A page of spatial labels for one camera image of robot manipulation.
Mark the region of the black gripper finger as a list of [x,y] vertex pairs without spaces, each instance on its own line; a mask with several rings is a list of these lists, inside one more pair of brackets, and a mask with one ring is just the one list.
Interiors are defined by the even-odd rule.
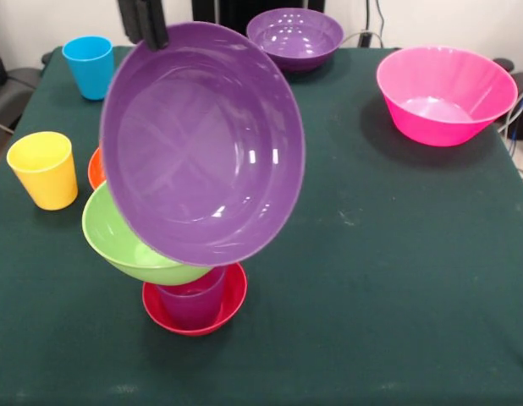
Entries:
[[135,0],[118,0],[125,35],[136,44],[141,40],[140,22]]
[[137,2],[140,33],[151,50],[162,50],[168,45],[168,32],[161,0]]

